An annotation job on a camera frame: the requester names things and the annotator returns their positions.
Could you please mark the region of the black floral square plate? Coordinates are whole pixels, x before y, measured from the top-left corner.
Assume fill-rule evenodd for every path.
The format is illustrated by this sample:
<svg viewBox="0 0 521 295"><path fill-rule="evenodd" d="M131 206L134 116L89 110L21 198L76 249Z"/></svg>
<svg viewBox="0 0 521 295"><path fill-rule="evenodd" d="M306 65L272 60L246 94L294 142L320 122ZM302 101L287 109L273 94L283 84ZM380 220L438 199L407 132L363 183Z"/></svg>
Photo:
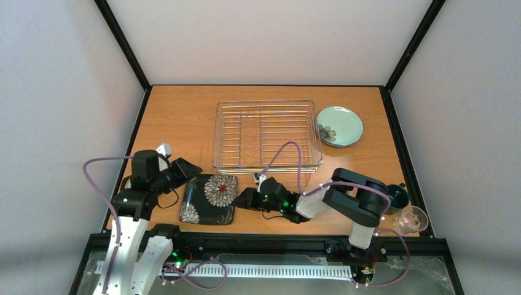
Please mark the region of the black floral square plate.
<svg viewBox="0 0 521 295"><path fill-rule="evenodd" d="M233 222L238 179L232 175L201 174L188 181L179 220L189 224L227 226Z"/></svg>

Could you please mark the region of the wire metal dish rack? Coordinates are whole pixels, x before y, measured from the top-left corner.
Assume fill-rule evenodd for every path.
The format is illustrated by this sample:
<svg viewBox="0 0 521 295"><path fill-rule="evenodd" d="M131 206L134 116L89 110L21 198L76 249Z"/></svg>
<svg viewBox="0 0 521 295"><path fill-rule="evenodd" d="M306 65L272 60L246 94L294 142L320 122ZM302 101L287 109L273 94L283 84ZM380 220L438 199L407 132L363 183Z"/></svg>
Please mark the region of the wire metal dish rack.
<svg viewBox="0 0 521 295"><path fill-rule="evenodd" d="M213 167L248 174L313 173L323 162L312 100L222 101L216 106Z"/></svg>

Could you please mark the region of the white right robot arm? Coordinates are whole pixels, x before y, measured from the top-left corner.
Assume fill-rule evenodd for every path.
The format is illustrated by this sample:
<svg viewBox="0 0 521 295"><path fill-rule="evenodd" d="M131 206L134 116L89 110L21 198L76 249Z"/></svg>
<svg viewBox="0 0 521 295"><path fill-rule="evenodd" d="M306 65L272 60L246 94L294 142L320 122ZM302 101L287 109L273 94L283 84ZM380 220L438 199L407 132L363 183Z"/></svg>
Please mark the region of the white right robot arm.
<svg viewBox="0 0 521 295"><path fill-rule="evenodd" d="M366 253L380 219L390 207L388 186L344 168L336 168L325 183L309 192L290 192L273 177L257 175L257 187L246 188L233 202L238 208L271 212L294 224L310 221L333 209L353 223L348 242L352 250Z"/></svg>

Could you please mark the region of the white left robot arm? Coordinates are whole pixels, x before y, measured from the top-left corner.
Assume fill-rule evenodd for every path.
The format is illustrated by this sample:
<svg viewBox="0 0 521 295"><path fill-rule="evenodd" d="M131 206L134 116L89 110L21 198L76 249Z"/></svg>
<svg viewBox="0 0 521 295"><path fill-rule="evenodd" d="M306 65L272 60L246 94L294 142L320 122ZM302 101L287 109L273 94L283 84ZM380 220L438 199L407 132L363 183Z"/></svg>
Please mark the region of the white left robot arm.
<svg viewBox="0 0 521 295"><path fill-rule="evenodd" d="M106 200L112 229L94 294L149 294L163 263L174 252L180 229L172 224L155 225L144 252L139 251L158 197L203 171L183 158L170 162L169 156L168 152L143 150L127 157L130 185Z"/></svg>

